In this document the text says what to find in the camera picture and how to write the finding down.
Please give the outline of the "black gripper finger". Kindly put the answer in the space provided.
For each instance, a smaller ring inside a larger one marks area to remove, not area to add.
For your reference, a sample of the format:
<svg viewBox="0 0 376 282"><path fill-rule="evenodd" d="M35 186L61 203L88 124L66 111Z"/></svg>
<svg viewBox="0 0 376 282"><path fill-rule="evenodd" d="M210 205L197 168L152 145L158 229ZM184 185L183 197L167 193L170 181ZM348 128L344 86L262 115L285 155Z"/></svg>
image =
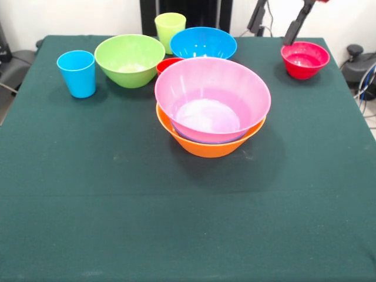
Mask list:
<svg viewBox="0 0 376 282"><path fill-rule="evenodd" d="M292 21L292 23L288 27L288 30L283 40L284 46L289 46L294 43L306 17L311 12L313 5L314 5L313 0L304 0L304 5L299 11L299 14L296 20Z"/></svg>
<svg viewBox="0 0 376 282"><path fill-rule="evenodd" d="M266 0L257 1L255 9L247 25L247 29L249 30L249 32L258 32L265 14L265 4Z"/></svg>

